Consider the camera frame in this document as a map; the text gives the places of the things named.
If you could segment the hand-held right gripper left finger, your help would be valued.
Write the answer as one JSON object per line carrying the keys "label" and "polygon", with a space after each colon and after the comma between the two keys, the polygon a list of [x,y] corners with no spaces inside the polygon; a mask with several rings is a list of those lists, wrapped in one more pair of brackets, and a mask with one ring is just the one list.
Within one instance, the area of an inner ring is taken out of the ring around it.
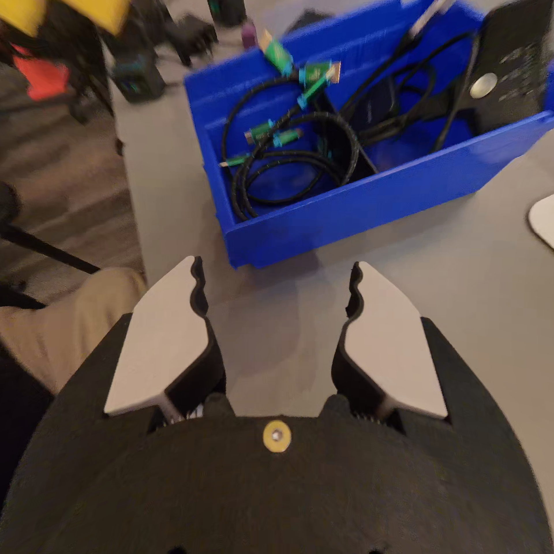
{"label": "hand-held right gripper left finger", "polygon": [[188,256],[135,306],[104,413],[154,407],[168,424],[206,415],[213,393],[226,392],[221,350],[208,318],[200,256]]}

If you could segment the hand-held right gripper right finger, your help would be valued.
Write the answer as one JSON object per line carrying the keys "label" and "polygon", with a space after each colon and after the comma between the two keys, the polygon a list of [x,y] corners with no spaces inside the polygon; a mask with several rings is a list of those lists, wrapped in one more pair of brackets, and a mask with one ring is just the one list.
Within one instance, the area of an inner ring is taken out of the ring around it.
{"label": "hand-held right gripper right finger", "polygon": [[447,404],[412,301],[365,261],[354,263],[349,292],[331,379],[350,412],[380,422],[397,410],[446,420]]}

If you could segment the blue plastic bin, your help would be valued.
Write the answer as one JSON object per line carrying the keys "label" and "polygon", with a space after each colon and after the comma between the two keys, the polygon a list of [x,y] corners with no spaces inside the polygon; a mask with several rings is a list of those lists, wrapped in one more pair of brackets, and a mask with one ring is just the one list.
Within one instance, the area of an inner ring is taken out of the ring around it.
{"label": "blue plastic bin", "polygon": [[[377,173],[336,188],[321,181],[313,194],[284,207],[258,207],[240,222],[219,167],[227,116],[254,86],[277,77],[259,48],[191,74],[184,80],[229,262],[265,267],[435,205],[475,193],[553,128],[553,73],[546,68],[544,109],[502,128],[475,135],[456,108],[429,119],[429,99],[467,70],[479,50],[485,16],[464,2],[431,17],[431,1],[380,1],[295,31],[279,40],[297,67],[332,61],[340,77],[326,93],[347,123],[362,95],[386,76],[398,94],[398,113],[356,133]],[[292,107],[297,85],[266,91],[240,112],[228,136],[230,156],[250,149],[244,133]],[[308,166],[268,173],[256,184],[270,197],[289,196],[308,183]]]}

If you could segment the black adapter with thin cable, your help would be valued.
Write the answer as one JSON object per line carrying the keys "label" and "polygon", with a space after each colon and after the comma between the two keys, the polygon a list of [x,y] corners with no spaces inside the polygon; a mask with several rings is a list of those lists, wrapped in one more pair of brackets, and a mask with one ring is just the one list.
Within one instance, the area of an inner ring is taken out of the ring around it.
{"label": "black adapter with thin cable", "polygon": [[397,115],[398,94],[392,76],[386,76],[365,92],[349,118],[350,127],[360,133]]}

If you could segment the person's leg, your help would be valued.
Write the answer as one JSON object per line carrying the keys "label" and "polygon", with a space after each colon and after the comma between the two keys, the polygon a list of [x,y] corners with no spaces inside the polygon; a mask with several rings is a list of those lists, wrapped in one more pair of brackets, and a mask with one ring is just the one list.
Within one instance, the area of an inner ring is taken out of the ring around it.
{"label": "person's leg", "polygon": [[142,274],[134,269],[102,269],[45,308],[2,307],[1,343],[56,395],[146,292]]}

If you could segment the black pole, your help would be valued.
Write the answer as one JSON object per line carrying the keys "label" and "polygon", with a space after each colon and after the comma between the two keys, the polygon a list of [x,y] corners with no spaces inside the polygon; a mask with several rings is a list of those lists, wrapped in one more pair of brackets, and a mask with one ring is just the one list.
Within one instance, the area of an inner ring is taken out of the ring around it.
{"label": "black pole", "polygon": [[1,225],[1,238],[11,244],[45,256],[88,275],[100,271],[100,267],[52,246],[12,224]]}

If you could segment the black bin divider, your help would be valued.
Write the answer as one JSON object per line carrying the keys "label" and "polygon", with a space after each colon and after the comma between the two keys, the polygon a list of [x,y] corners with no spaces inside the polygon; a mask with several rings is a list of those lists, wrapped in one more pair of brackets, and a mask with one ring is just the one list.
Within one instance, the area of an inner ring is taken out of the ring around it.
{"label": "black bin divider", "polygon": [[[327,93],[322,93],[319,100],[316,101],[315,107],[317,110],[331,113],[342,118],[343,122],[346,120],[340,115],[338,109],[334,107],[333,103],[329,99]],[[316,125],[317,132],[320,135],[324,145],[323,151],[327,153],[327,156],[338,165],[343,171],[347,171],[350,166],[352,150],[349,135],[345,133],[344,129],[335,123],[324,120]],[[357,149],[357,161],[356,166],[353,169],[348,183],[359,181],[361,179],[368,178],[377,173],[377,169],[373,162],[367,157],[365,150],[362,147]]]}

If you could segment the black charger box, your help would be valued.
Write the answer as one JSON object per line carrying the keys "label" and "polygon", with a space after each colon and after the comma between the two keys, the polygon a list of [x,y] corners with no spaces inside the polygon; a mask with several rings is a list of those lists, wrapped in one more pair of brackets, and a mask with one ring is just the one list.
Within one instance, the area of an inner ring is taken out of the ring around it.
{"label": "black charger box", "polygon": [[166,83],[156,66],[156,55],[149,51],[123,53],[114,58],[111,78],[130,104],[159,99]]}

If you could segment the black stand legs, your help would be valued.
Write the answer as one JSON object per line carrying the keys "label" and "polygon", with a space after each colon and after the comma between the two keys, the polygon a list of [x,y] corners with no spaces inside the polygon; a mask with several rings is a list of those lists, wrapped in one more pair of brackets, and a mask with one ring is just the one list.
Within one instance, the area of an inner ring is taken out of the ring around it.
{"label": "black stand legs", "polygon": [[68,67],[70,84],[78,96],[90,90],[109,115],[114,116],[106,62],[95,25],[86,20],[69,29],[47,24],[36,41],[38,54]]}

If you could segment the red fabric object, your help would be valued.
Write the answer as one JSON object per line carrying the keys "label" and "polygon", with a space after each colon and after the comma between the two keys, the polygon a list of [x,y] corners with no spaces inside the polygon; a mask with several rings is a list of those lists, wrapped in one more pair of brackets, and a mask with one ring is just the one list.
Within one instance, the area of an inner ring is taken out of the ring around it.
{"label": "red fabric object", "polygon": [[27,94],[33,101],[53,99],[70,93],[70,70],[60,62],[41,59],[21,46],[11,44],[13,63],[28,83]]}

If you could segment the dark bottle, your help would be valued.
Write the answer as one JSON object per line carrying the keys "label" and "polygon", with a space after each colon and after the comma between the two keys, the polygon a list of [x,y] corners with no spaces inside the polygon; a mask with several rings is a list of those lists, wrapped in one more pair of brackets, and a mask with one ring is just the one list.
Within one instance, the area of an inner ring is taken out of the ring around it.
{"label": "dark bottle", "polygon": [[218,26],[241,26],[247,19],[244,1],[207,1],[211,17]]}

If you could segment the yellow object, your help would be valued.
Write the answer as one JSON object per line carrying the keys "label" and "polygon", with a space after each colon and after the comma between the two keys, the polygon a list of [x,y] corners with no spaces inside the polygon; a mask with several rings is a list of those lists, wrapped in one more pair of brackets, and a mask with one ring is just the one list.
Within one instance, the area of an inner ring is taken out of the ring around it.
{"label": "yellow object", "polygon": [[132,1],[1,1],[1,22],[36,38],[47,24],[69,29],[79,21],[115,35],[125,24]]}

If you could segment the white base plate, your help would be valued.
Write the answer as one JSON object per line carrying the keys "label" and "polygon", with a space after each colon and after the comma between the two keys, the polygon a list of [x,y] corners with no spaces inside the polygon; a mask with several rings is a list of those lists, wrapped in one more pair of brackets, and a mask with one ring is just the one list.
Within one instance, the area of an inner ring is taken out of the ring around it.
{"label": "white base plate", "polygon": [[529,210],[532,232],[553,250],[553,194],[537,201]]}

